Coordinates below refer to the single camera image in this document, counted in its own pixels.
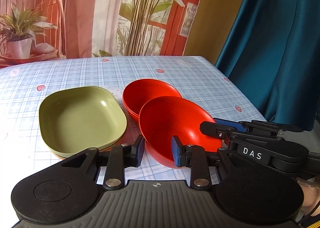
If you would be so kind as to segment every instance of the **bowl rim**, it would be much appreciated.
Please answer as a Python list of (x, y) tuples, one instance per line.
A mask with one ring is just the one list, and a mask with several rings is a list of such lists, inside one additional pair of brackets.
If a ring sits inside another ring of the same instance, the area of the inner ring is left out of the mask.
[(143, 81), (143, 80), (153, 80), (153, 81), (157, 81), (157, 82), (164, 83), (164, 84), (172, 87), (173, 89), (175, 89), (175, 91), (177, 91), (177, 93), (180, 95), (180, 98), (182, 98), (181, 93), (180, 93), (174, 86), (172, 86), (171, 84), (169, 84), (169, 83), (167, 83), (167, 82), (165, 82), (165, 81), (161, 81), (161, 80), (153, 79), (153, 78), (141, 78), (141, 79), (138, 79), (138, 80), (134, 80), (134, 81), (130, 82), (130, 83), (124, 88), (124, 90), (123, 90), (123, 92), (122, 92), (122, 102), (123, 102), (124, 106), (126, 107), (126, 109), (127, 109), (127, 110), (130, 110), (130, 111), (131, 111), (133, 114), (135, 114), (137, 117), (139, 116), (140, 112), (139, 112), (139, 114), (137, 114), (137, 113), (135, 113), (134, 111), (132, 111), (132, 109), (130, 109), (130, 108), (127, 106), (127, 104), (126, 104), (126, 102), (125, 102), (125, 99), (124, 99), (124, 94), (126, 93), (126, 90), (128, 90), (128, 89), (127, 89), (128, 86), (130, 86), (130, 85), (133, 84), (133, 83), (136, 83), (137, 81)]
[[(142, 106), (141, 111), (142, 111), (143, 107), (144, 107), (148, 102), (150, 102), (150, 101), (152, 101), (152, 100), (154, 100), (154, 99), (158, 99), (158, 98), (160, 98), (160, 97), (162, 97), (162, 98), (163, 98), (163, 97), (166, 97), (166, 98), (168, 98), (168, 97), (174, 97), (174, 98), (183, 99), (183, 100), (186, 100), (186, 101), (188, 101), (188, 102), (191, 102), (191, 103), (197, 105), (198, 107), (200, 107), (200, 108), (212, 119), (212, 122), (215, 122), (214, 119), (213, 119), (213, 117), (212, 117), (204, 108), (202, 108), (201, 106), (199, 106), (199, 105), (196, 104), (195, 102), (192, 102), (192, 101), (190, 101), (190, 100), (188, 100), (188, 99), (185, 99), (185, 98), (182, 98), (182, 97), (176, 97), (176, 96), (159, 96), (159, 97), (153, 98), (153, 99), (147, 101), (147, 102)], [(164, 157), (165, 159), (169, 160), (170, 162), (174, 162), (173, 160), (171, 160), (171, 159), (167, 158), (166, 156), (163, 156), (161, 153), (159, 153), (159, 152), (149, 143), (149, 141), (145, 138), (145, 136), (144, 136), (144, 134), (143, 134), (143, 131), (142, 131), (142, 129), (141, 129), (141, 126), (140, 126), (140, 115), (139, 115), (139, 129), (140, 129), (141, 134), (143, 135), (145, 141), (149, 144), (149, 146), (150, 146), (153, 150), (155, 150), (158, 154), (160, 154), (162, 157)]]
[(46, 97), (42, 100), (42, 102), (41, 102), (41, 104), (40, 104), (40, 106), (39, 106), (39, 109), (38, 109), (39, 131), (40, 131), (41, 138), (42, 138), (42, 140), (44, 141), (45, 145), (46, 145), (54, 154), (57, 154), (58, 156), (62, 156), (62, 157), (64, 157), (64, 158), (65, 158), (65, 155), (68, 155), (68, 156), (67, 156), (67, 158), (68, 158), (68, 157), (70, 157), (70, 156), (72, 156), (72, 155), (74, 155), (74, 154), (76, 154), (76, 153), (64, 153), (64, 152), (56, 151), (56, 150), (54, 150), (53, 148), (51, 148), (51, 146), (48, 145), (48, 143), (44, 140), (43, 135), (42, 135), (42, 132), (43, 132), (44, 130), (41, 131), (40, 109), (41, 109), (41, 107), (43, 107), (43, 106), (42, 106), (42, 105), (43, 105), (43, 102), (44, 102), (48, 97), (50, 97), (51, 95), (57, 94), (57, 93), (62, 92), (62, 91), (72, 90), (72, 89), (79, 89), (79, 88), (87, 88), (87, 89), (94, 89), (94, 88), (95, 88), (95, 89), (101, 89), (101, 90), (107, 92), (109, 95), (111, 95), (111, 97), (114, 99), (114, 101), (117, 103), (117, 105), (118, 105), (119, 108), (121, 109), (120, 114), (122, 114), (122, 115), (124, 116), (124, 119), (125, 119), (125, 128), (124, 128), (124, 131), (121, 133), (120, 137), (117, 138), (116, 140), (110, 142), (108, 145), (104, 145), (104, 146), (102, 146), (102, 147), (105, 147), (105, 148), (106, 148), (106, 147), (114, 146), (114, 145), (119, 141), (119, 139), (124, 135), (124, 133), (125, 133), (125, 131), (127, 130), (127, 127), (128, 127), (127, 117), (126, 117), (124, 111), (122, 110), (119, 102), (117, 101), (117, 99), (115, 98), (115, 96), (112, 94), (112, 92), (110, 92), (110, 91), (109, 91), (108, 89), (106, 89), (106, 88), (103, 88), (103, 87), (100, 87), (100, 86), (88, 85), (88, 86), (79, 86), (79, 87), (73, 87), (73, 88), (67, 88), (67, 89), (55, 91), (55, 92), (49, 94), (48, 96), (46, 96)]

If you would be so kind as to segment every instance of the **ridged grip surface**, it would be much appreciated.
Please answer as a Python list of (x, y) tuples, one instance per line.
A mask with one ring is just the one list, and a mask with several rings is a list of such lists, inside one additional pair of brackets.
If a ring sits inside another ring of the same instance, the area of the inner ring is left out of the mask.
[[(103, 194), (96, 206), (76, 220), (57, 225), (20, 221), (14, 228), (254, 228), (232, 219), (206, 191), (185, 181), (131, 180), (119, 191)], [(297, 228), (294, 222), (264, 228)]]

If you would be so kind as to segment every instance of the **metal screw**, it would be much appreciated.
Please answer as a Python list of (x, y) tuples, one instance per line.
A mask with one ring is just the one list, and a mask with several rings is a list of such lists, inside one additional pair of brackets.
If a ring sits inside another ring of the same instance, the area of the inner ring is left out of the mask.
[(193, 181), (196, 186), (207, 186), (209, 185), (209, 181), (204, 178), (198, 178)]
[(106, 181), (106, 185), (109, 187), (116, 187), (121, 185), (121, 181), (117, 178), (110, 178)]

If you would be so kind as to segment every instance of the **table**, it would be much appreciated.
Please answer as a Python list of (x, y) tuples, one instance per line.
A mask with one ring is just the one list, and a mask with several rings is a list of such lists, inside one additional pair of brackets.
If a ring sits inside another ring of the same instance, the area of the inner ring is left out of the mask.
[[(2, 189), (0, 209), (3, 228), (18, 218), (10, 194), (21, 179), (59, 162), (44, 144), (38, 109), (49, 94), (79, 86), (110, 90), (128, 119), (121, 143), (133, 143), (140, 133), (122, 104), (122, 91), (130, 82), (153, 78), (174, 86), (183, 98), (205, 109), (211, 116), (233, 121), (265, 120), (228, 78), (200, 56), (121, 56), (44, 61), (0, 69), (0, 145)], [(217, 182), (211, 168), (212, 182)], [(98, 183), (102, 183), (102, 169)], [(190, 179), (190, 169), (171, 169), (145, 152), (141, 166), (127, 168), (126, 180)]]

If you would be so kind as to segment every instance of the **plastic bowl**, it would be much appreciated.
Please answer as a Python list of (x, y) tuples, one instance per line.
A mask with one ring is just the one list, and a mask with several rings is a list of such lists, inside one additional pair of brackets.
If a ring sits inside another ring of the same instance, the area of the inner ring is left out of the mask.
[(128, 84), (122, 94), (122, 101), (129, 115), (138, 123), (142, 106), (159, 96), (181, 97), (170, 84), (156, 79), (140, 79)]
[(108, 90), (86, 86), (55, 92), (39, 108), (41, 136), (56, 155), (68, 158), (86, 148), (117, 143), (127, 118)]
[(166, 167), (176, 168), (171, 138), (178, 135), (182, 144), (202, 146), (206, 151), (216, 152), (222, 140), (203, 135), (200, 124), (214, 122), (203, 108), (195, 103), (173, 96), (162, 96), (148, 101), (141, 109), (139, 126), (150, 155)]

